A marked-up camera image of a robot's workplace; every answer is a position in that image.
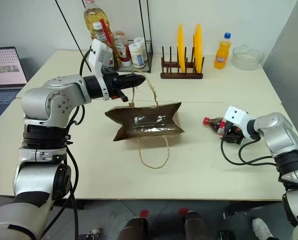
yellow plate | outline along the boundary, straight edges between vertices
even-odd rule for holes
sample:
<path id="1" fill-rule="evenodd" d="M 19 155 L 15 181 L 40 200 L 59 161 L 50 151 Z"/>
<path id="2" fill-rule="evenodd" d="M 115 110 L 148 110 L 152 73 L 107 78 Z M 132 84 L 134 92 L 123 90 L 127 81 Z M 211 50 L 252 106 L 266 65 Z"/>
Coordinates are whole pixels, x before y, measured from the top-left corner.
<path id="1" fill-rule="evenodd" d="M 185 72 L 185 44 L 184 44 L 184 29 L 182 24 L 179 24 L 178 26 L 177 45 L 178 45 L 179 65 L 181 67 L 181 70 Z"/>
<path id="2" fill-rule="evenodd" d="M 201 64 L 203 62 L 203 37 L 201 32 L 200 23 L 195 26 L 194 31 L 194 57 L 195 57 L 195 68 L 197 69 L 197 73 L 201 74 L 202 68 Z"/>

floor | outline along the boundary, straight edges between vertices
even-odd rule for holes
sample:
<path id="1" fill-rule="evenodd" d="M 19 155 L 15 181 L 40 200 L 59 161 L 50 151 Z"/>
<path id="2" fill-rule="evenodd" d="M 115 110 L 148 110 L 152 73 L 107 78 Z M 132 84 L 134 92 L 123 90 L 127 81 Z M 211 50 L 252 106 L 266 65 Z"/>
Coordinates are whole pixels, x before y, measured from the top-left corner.
<path id="1" fill-rule="evenodd" d="M 12 198 L 0 196 L 0 206 Z M 151 240 L 183 240 L 180 210 L 198 212 L 209 225 L 213 239 L 219 230 L 232 230 L 237 240 L 257 240 L 251 228 L 251 220 L 262 218 L 272 234 L 280 240 L 289 240 L 293 227 L 288 223 L 281 202 L 238 212 L 233 216 L 224 215 L 229 201 L 206 200 L 94 200 L 84 210 L 79 210 L 79 234 L 86 234 L 94 228 L 102 229 L 102 240 L 116 240 L 120 230 L 142 210 L 149 211 L 147 220 Z M 50 212 L 48 222 L 60 207 Z M 72 209 L 67 208 L 58 221 L 44 236 L 43 240 L 73 240 L 74 219 Z"/>

orange juice bottle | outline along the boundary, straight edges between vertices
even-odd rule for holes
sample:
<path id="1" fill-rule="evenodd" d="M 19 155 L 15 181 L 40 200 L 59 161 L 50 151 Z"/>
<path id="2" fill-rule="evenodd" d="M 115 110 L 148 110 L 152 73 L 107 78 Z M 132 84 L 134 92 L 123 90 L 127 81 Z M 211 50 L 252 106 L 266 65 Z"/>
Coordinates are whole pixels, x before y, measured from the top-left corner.
<path id="1" fill-rule="evenodd" d="M 226 32 L 224 34 L 224 39 L 221 40 L 219 43 L 219 49 L 215 55 L 215 60 L 214 60 L 214 67 L 216 69 L 223 69 L 226 65 L 227 58 L 229 55 L 229 48 L 231 46 L 230 37 L 231 37 L 231 33 Z"/>

cooking oil bottle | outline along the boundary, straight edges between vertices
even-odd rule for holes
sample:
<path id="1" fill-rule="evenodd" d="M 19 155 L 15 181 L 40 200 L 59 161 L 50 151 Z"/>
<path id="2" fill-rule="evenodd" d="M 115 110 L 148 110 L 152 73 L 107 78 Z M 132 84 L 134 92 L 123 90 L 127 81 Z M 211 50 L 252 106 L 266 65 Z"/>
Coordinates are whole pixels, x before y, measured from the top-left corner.
<path id="1" fill-rule="evenodd" d="M 96 31 L 93 27 L 93 23 L 98 23 L 100 22 L 101 19 L 103 19 L 107 27 L 107 30 L 109 32 L 109 35 L 111 37 L 110 42 L 114 44 L 113 34 L 110 30 L 110 24 L 104 10 L 102 10 L 95 3 L 95 0 L 84 0 L 84 3 L 85 3 L 84 20 L 88 30 L 90 31 L 91 39 L 93 40 L 96 38 Z"/>
<path id="2" fill-rule="evenodd" d="M 224 34 L 224 39 L 221 40 L 219 43 L 219 49 L 215 55 L 215 60 L 214 60 L 214 67 L 216 69 L 223 69 L 226 65 L 227 58 L 229 55 L 229 48 L 231 46 L 230 37 L 231 37 L 231 33 L 226 32 Z"/>

